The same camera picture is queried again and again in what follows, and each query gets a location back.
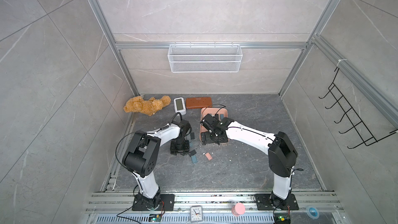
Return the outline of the teal eraser pile bottom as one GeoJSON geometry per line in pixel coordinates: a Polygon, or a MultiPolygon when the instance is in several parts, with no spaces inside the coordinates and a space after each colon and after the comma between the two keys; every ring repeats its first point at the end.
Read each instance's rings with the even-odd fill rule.
{"type": "Polygon", "coordinates": [[[193,156],[191,157],[191,160],[192,160],[192,163],[193,163],[193,164],[196,164],[196,163],[198,162],[196,155],[193,155],[193,156]]]}

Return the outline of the pink storage tray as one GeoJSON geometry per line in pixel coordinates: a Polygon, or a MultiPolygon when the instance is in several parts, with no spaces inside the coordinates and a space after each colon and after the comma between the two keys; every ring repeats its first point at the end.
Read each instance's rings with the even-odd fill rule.
{"type": "Polygon", "coordinates": [[[221,126],[221,121],[228,117],[225,107],[208,107],[201,110],[200,135],[203,145],[227,143],[226,128],[221,126]]]}

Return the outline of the pink eraser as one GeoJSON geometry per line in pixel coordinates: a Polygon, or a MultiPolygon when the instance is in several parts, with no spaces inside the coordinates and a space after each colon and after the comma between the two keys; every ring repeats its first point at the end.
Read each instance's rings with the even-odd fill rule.
{"type": "Polygon", "coordinates": [[[212,156],[211,156],[211,154],[209,153],[209,152],[207,152],[206,154],[205,154],[205,157],[210,161],[210,160],[212,160],[212,156]]]}

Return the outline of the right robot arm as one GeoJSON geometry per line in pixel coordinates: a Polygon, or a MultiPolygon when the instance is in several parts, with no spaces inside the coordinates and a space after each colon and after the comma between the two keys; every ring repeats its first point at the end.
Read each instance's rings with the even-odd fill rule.
{"type": "Polygon", "coordinates": [[[223,108],[205,107],[201,109],[200,124],[205,128],[201,133],[201,141],[206,144],[222,144],[235,140],[252,146],[268,156],[268,165],[274,173],[274,184],[269,201],[276,209],[296,209],[289,203],[291,181],[298,153],[289,137],[283,133],[277,134],[262,132],[240,124],[239,122],[218,114],[223,108]]]}

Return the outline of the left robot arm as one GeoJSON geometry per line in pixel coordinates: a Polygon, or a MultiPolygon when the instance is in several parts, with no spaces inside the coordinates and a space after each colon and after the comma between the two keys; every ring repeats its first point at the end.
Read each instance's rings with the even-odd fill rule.
{"type": "Polygon", "coordinates": [[[156,166],[160,147],[170,143],[170,153],[187,155],[190,152],[190,144],[186,136],[192,132],[189,121],[180,117],[175,121],[176,113],[165,126],[150,132],[136,131],[132,135],[130,143],[118,163],[132,173],[139,188],[135,196],[136,203],[143,204],[149,210],[156,210],[162,203],[161,190],[155,181],[153,170],[156,166]]]}

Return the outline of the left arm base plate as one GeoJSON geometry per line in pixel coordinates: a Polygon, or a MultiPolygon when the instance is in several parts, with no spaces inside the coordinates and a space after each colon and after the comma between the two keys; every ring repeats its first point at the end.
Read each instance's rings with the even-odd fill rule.
{"type": "Polygon", "coordinates": [[[132,211],[172,211],[174,204],[174,194],[157,194],[153,199],[137,194],[135,195],[132,211]]]}

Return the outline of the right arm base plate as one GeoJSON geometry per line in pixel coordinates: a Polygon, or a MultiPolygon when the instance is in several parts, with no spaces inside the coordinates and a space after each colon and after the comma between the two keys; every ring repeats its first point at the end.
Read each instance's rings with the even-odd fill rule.
{"type": "Polygon", "coordinates": [[[281,199],[271,194],[255,194],[254,202],[259,211],[273,211],[274,209],[298,211],[299,206],[294,194],[289,194],[287,199],[281,199]]]}

